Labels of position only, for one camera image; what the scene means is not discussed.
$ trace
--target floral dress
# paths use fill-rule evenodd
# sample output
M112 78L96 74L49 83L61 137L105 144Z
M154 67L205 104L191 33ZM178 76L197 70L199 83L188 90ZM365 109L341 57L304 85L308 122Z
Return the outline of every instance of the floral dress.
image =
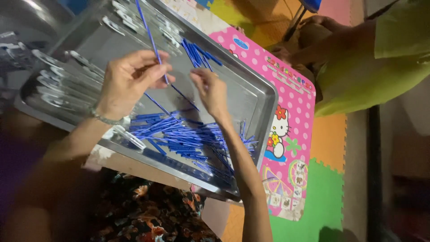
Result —
M96 207L95 242L221 242L201 218L198 194L110 170Z

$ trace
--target yellow flower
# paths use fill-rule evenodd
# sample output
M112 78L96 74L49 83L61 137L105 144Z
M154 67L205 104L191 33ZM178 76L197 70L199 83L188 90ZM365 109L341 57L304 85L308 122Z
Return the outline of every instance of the yellow flower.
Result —
M277 134L272 134L273 144L276 145L279 143L279 136Z

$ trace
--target hello kitty placemat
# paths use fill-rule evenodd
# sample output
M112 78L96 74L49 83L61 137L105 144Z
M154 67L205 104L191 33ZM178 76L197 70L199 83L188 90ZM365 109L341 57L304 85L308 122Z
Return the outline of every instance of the hello kitty placemat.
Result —
M209 35L268 79L279 100L260 169L269 213L298 221L306 199L315 87L233 27Z

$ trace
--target metal tray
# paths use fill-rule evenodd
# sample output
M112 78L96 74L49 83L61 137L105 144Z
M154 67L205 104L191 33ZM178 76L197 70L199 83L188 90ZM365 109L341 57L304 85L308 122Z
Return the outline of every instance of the metal tray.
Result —
M270 124L273 121L273 113L278 101L276 88L207 35L171 11L163 3L159 3L156 0L148 2L173 23L181 27L185 31L183 37L193 43L197 43L202 49L209 51L224 64L221 67L212 62L211 66L219 74L220 78L227 83L228 108L237 124L237 130L239 130L239 122L246 120L245 136L255 135L255 139L259 141L253 153L254 163L259 169L264 156L265 142L270 131ZM117 18L111 11L110 3L110 0L100 1L76 17L68 26L68 33L47 54L67 62L65 51L75 50L96 66L104 69L109 60L121 57L131 51L142 49L142 46L131 38L119 35L100 23L100 19L103 16L108 16L112 20ZM213 122L213 118L204 109L198 97L198 92L188 77L188 73L193 67L188 56L183 54L172 57L170 63L174 68L171 74L176 77L175 86L188 98L193 99L196 106L201 110L201 112L192 114L194 118L200 119L204 123ZM80 121L80 118L42 103L38 97L32 95L35 87L39 85L35 80L39 70L36 68L34 74L21 88L20 95L15 100L16 108L56 127L71 131ZM186 104L186 102L178 101L180 96L171 87L164 90L148 90L147 92L168 111L180 110L184 108L181 105ZM160 112L147 97L143 96L141 102L145 105L145 113ZM104 147L163 170L211 192L222 194L225 198L234 201L240 200L234 179L226 182L215 176L209 176L206 172L194 166L191 161L175 153L168 152L167 149L167 157L162 156L149 142L144 141L144 143L147 148L143 152L138 152L133 148L121 145L118 140L101 140L99 142Z

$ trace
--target silver bracelet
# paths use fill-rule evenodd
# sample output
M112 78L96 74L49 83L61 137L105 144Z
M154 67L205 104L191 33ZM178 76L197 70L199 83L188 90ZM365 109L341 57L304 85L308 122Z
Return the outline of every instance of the silver bracelet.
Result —
M108 125L120 125L120 124L123 124L123 122L124 122L124 118L121 118L120 120L112 120L112 119L105 118L105 117L99 115L95 111L94 107L89 108L89 113L93 118L96 118L96 119L98 119L98 120L100 120L103 123L108 124Z

